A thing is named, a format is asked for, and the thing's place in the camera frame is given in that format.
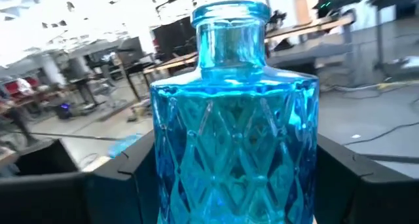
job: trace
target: blue object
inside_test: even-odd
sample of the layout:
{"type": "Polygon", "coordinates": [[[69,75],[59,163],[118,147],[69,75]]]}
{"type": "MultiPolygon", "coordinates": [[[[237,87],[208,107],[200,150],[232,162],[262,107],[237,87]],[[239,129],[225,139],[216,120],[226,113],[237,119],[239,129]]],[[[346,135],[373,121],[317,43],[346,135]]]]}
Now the blue object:
{"type": "Polygon", "coordinates": [[[312,223],[319,82],[266,66],[269,14],[196,9],[196,71],[152,84],[159,223],[312,223]]]}
{"type": "Polygon", "coordinates": [[[117,141],[114,145],[110,146],[108,150],[109,157],[111,157],[111,159],[114,159],[116,156],[120,155],[123,151],[125,151],[126,148],[133,145],[141,137],[142,135],[135,134],[127,136],[123,140],[117,141]]]}

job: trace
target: gray floor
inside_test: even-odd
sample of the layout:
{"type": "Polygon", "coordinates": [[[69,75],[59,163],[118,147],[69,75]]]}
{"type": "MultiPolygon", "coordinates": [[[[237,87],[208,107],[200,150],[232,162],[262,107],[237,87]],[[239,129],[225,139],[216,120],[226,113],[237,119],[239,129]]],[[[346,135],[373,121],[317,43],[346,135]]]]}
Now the gray floor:
{"type": "MultiPolygon", "coordinates": [[[[402,20],[384,25],[385,59],[392,60],[405,55],[419,55],[419,20],[402,20]]],[[[358,67],[364,72],[365,84],[375,83],[381,78],[373,73],[376,60],[375,29],[354,32],[355,55],[358,67]]],[[[347,79],[340,75],[321,73],[321,81],[331,84],[346,84],[347,79]]],[[[115,95],[119,98],[134,99],[126,83],[120,86],[115,95]]],[[[144,86],[140,92],[146,94],[144,86]]],[[[377,92],[355,92],[342,95],[340,92],[326,92],[320,99],[319,133],[341,144],[374,138],[400,124],[419,121],[419,105],[412,107],[410,102],[419,97],[419,86],[408,86],[385,93],[377,98],[362,100],[347,97],[374,96],[377,92]]],[[[139,133],[146,134],[153,128],[152,120],[144,118],[134,123],[127,123],[131,115],[126,109],[105,122],[98,122],[100,113],[64,122],[51,118],[32,125],[33,132],[67,134],[69,136],[106,137],[118,140],[139,133]]],[[[349,145],[348,148],[361,154],[419,157],[417,146],[419,126],[398,129],[382,138],[349,145]]],[[[115,141],[93,140],[63,137],[65,146],[76,161],[96,153],[106,155],[109,146],[115,141]]],[[[419,164],[379,161],[389,168],[411,177],[419,177],[419,164]]]]}

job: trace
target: bottle lip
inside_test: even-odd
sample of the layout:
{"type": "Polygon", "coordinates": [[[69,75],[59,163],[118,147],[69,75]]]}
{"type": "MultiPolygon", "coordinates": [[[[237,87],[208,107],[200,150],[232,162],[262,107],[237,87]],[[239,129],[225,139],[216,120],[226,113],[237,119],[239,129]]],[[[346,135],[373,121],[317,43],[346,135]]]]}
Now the bottle lip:
{"type": "Polygon", "coordinates": [[[270,18],[269,7],[254,1],[220,1],[203,5],[192,12],[192,26],[210,18],[245,18],[254,17],[267,22],[270,18]]]}

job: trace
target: blue glass bottle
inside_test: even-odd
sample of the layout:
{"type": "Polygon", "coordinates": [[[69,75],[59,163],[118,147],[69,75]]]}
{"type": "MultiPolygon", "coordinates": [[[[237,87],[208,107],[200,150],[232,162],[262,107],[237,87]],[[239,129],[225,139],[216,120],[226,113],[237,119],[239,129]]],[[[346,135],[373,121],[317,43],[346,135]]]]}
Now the blue glass bottle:
{"type": "Polygon", "coordinates": [[[152,84],[159,223],[312,223],[319,82],[266,66],[269,14],[197,8],[198,67],[152,84]]]}

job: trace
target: bottle shoulder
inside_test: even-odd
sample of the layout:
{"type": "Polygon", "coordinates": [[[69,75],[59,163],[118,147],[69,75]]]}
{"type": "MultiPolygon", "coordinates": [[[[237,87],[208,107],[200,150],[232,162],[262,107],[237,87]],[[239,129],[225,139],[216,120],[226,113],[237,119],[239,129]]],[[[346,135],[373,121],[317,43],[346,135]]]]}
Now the bottle shoulder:
{"type": "Polygon", "coordinates": [[[201,69],[197,68],[195,71],[182,74],[167,79],[155,81],[151,84],[152,88],[161,88],[167,86],[178,86],[178,87],[211,87],[211,86],[222,86],[231,88],[240,88],[243,86],[252,85],[287,85],[295,83],[314,83],[318,84],[318,78],[313,75],[304,73],[297,73],[293,71],[287,71],[282,69],[276,69],[273,67],[264,67],[261,72],[250,75],[246,78],[236,77],[218,77],[206,79],[202,77],[201,69]]]}

